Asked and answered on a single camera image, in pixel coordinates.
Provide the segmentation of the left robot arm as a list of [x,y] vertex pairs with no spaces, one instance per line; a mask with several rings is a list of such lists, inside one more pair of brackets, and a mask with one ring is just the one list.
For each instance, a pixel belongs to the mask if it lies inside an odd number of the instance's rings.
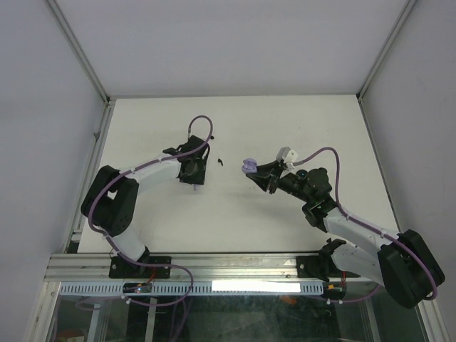
[[149,269],[149,249],[130,227],[138,197],[168,180],[203,185],[210,146],[191,135],[178,147],[163,150],[154,160],[129,170],[105,165],[99,169],[83,203],[81,214],[125,259],[124,267],[139,277]]

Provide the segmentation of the lilac round charging case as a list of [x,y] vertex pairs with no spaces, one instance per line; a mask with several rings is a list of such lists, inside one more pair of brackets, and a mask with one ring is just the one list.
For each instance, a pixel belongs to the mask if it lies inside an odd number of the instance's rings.
[[247,158],[243,160],[242,172],[245,175],[257,173],[257,161],[253,158]]

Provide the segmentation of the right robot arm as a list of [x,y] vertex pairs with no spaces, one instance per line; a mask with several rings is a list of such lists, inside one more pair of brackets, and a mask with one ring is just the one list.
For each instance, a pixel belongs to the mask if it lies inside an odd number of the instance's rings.
[[399,305],[411,309],[429,300],[445,274],[424,239],[409,229],[398,233],[372,224],[340,208],[323,167],[288,173],[283,161],[258,165],[246,159],[242,171],[263,191],[281,190],[304,202],[307,222],[331,238],[302,270],[327,282],[343,272],[370,279],[382,286]]

